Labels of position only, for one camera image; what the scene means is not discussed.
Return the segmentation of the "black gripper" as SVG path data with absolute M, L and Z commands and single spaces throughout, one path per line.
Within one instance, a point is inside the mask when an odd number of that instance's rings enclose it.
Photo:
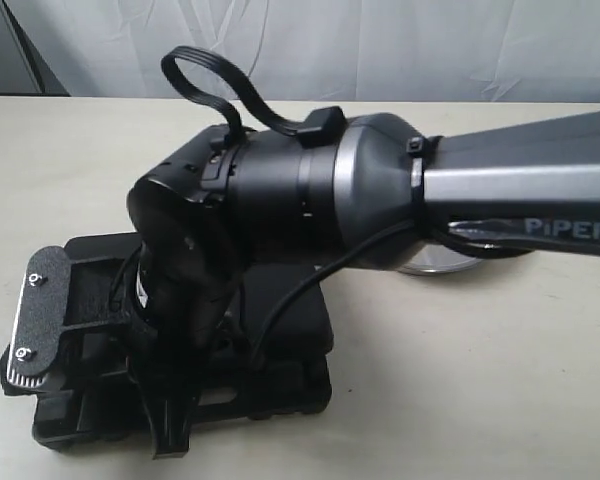
M 105 320 L 67 348 L 67 420 L 148 420 L 154 446 L 188 446 L 192 420 L 260 416 L 243 282 L 178 283 L 135 234 L 76 237 L 69 320 Z

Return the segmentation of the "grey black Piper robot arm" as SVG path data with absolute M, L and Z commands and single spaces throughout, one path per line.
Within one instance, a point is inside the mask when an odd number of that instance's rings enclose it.
M 41 398 L 52 448 L 315 414 L 331 397 L 322 280 L 394 270 L 434 241 L 481 259 L 600 256 L 600 112 L 460 136 L 317 110 L 210 126 L 129 191 L 132 243 L 74 278 L 69 391 Z

